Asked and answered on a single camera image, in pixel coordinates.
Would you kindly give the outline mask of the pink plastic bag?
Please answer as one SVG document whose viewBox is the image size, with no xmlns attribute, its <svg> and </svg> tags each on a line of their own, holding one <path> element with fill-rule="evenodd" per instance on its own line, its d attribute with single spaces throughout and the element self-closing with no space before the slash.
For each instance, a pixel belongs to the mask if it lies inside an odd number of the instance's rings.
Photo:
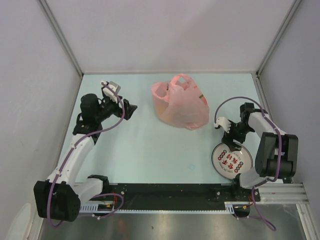
<svg viewBox="0 0 320 240">
<path fill-rule="evenodd" d="M 208 102 L 190 76 L 181 73 L 170 81 L 156 82 L 151 93 L 156 115 L 164 123 L 189 130 L 208 124 Z"/>
</svg>

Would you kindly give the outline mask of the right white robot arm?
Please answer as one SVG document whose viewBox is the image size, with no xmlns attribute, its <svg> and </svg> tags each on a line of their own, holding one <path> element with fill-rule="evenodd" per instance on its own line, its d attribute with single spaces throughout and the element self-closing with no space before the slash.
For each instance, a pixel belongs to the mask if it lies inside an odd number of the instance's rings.
<svg viewBox="0 0 320 240">
<path fill-rule="evenodd" d="M 260 138 L 254 167 L 232 179 L 230 194 L 234 200 L 245 201 L 259 186 L 295 175 L 298 137 L 279 129 L 264 109 L 246 102 L 240 106 L 240 122 L 219 117 L 215 126 L 223 128 L 222 143 L 232 152 L 242 149 L 248 133 Z"/>
</svg>

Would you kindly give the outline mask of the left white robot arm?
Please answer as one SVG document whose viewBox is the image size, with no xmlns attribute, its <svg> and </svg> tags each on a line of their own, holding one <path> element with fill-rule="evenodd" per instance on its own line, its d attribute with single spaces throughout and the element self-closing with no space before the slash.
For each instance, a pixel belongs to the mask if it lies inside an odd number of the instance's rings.
<svg viewBox="0 0 320 240">
<path fill-rule="evenodd" d="M 33 192 L 38 216 L 43 219 L 73 222 L 81 205 L 90 200 L 108 199 L 117 202 L 120 195 L 112 193 L 109 179 L 92 174 L 76 185 L 76 178 L 85 158 L 104 131 L 102 122 L 111 116 L 129 120 L 138 107 L 121 96 L 103 95 L 99 99 L 88 93 L 80 99 L 80 110 L 73 129 L 70 146 L 62 162 L 44 181 L 37 181 Z"/>
</svg>

